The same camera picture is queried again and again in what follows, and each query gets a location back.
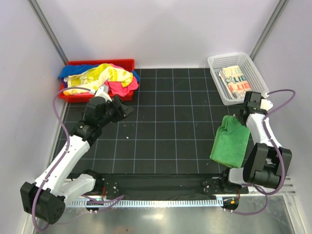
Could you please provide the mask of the printed rabbit towel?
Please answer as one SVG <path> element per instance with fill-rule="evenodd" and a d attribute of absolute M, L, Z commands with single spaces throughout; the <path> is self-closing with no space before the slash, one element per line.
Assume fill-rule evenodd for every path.
<path fill-rule="evenodd" d="M 246 92 L 252 90 L 238 65 L 222 68 L 218 75 L 232 99 L 245 98 Z"/>

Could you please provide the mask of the yellow white towel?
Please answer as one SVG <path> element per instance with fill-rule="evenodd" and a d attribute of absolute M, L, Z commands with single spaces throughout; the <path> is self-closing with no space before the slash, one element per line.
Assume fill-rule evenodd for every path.
<path fill-rule="evenodd" d="M 82 74 L 61 79 L 65 87 L 71 88 L 70 90 L 64 91 L 64 95 L 79 95 L 87 92 L 84 88 L 97 90 L 100 86 L 105 85 L 104 77 L 101 73 L 107 66 L 108 65 L 99 65 L 97 68 L 90 69 Z"/>

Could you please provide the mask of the green towel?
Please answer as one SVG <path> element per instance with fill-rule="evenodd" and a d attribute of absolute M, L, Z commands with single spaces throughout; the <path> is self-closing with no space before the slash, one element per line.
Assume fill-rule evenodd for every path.
<path fill-rule="evenodd" d="M 218 127 L 210 159 L 229 168 L 242 166 L 250 130 L 234 116 L 226 115 Z"/>

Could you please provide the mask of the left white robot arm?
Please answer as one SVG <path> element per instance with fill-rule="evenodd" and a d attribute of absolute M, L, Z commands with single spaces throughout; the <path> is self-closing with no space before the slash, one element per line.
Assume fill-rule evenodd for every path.
<path fill-rule="evenodd" d="M 133 110 L 133 107 L 123 103 L 118 96 L 90 99 L 82 119 L 72 131 L 66 132 L 66 143 L 49 167 L 33 183 L 25 182 L 20 189 L 23 209 L 31 214 L 34 224 L 37 223 L 37 218 L 48 224 L 55 224 L 66 205 L 76 198 L 89 192 L 92 195 L 102 192 L 102 176 L 90 169 L 85 170 L 77 179 L 67 184 L 64 182 L 78 161 L 100 137 L 103 127 L 122 121 Z"/>

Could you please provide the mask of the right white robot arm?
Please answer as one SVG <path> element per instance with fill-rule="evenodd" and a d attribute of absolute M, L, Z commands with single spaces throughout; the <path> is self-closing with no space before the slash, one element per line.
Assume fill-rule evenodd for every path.
<path fill-rule="evenodd" d="M 242 168 L 227 168 L 220 180 L 220 189 L 231 193 L 237 187 L 254 186 L 264 195 L 274 195 L 283 187 L 286 174 L 292 159 L 292 152 L 283 148 L 277 141 L 270 127 L 269 115 L 288 104 L 292 96 L 284 104 L 268 112 L 261 105 L 268 99 L 261 93 L 248 91 L 242 108 L 234 117 L 240 125 L 249 129 L 254 147 Z"/>

